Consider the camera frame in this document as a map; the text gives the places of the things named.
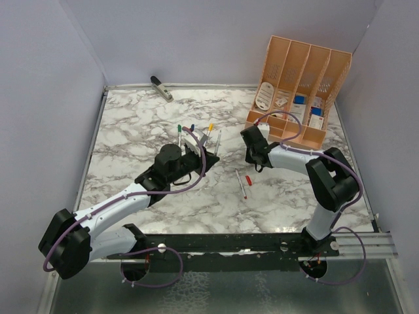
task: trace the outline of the white box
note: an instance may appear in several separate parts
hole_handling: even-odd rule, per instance
[[[323,126],[323,121],[324,117],[312,114],[312,117],[310,118],[310,124],[308,126],[310,126],[311,128],[321,130],[321,127]]]

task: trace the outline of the box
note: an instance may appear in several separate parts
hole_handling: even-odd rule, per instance
[[[304,96],[306,108],[301,121],[302,132],[287,144],[298,148],[320,149],[326,135],[330,108],[349,72],[351,60],[352,54],[349,52],[272,36],[257,91],[263,82],[269,82],[275,88],[275,94],[269,110],[265,112],[260,111],[253,102],[245,127],[276,109],[290,111],[295,96]],[[281,100],[280,106],[276,104],[278,99]],[[323,111],[320,130],[309,126],[312,105]],[[278,142],[298,132],[298,124],[285,114],[265,117],[262,122],[270,126],[270,141]]]

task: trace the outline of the red marker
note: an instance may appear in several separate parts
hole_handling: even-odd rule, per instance
[[[248,185],[251,185],[251,180],[250,180],[250,177],[248,175],[246,175],[246,180],[247,180]]]

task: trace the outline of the white marble tabletop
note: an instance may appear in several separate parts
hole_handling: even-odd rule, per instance
[[[145,233],[300,232],[314,212],[316,199],[307,176],[286,169],[257,173],[245,163],[240,137],[255,90],[172,89],[166,103],[152,89],[111,90],[86,176],[80,209],[90,207],[128,186],[154,162],[160,148],[177,144],[177,125],[206,130],[214,123],[209,151],[222,130],[218,162],[192,190],[166,196],[152,207],[114,225],[134,223]],[[350,153],[337,112],[332,108],[323,149]],[[234,169],[242,176],[242,196]],[[248,186],[244,178],[253,181]],[[198,175],[192,174],[192,180]],[[364,199],[348,208],[338,226],[373,231]]]

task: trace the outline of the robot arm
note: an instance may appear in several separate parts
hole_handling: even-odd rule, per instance
[[[246,162],[255,164],[258,172],[264,167],[286,168],[309,176],[318,204],[302,236],[311,248],[320,246],[331,235],[342,206],[358,193],[356,180],[343,167],[325,157],[314,156],[308,151],[309,154],[293,152],[279,143],[269,145],[257,126],[243,130],[241,135],[247,147]],[[339,149],[330,148],[322,153],[351,168]]]
[[[198,141],[203,145],[207,137],[199,130]],[[88,209],[72,214],[67,209],[57,212],[38,246],[47,256],[59,237],[77,224],[52,252],[50,264],[62,279],[67,279],[91,260],[117,253],[130,252],[138,243],[141,233],[132,225],[104,232],[108,227],[128,215],[152,206],[166,194],[175,181],[195,171],[202,172],[204,160],[201,148],[191,135],[185,138],[185,154],[175,144],[164,145],[155,157],[154,164],[118,194]],[[205,172],[219,161],[219,157],[202,146],[205,154]]]

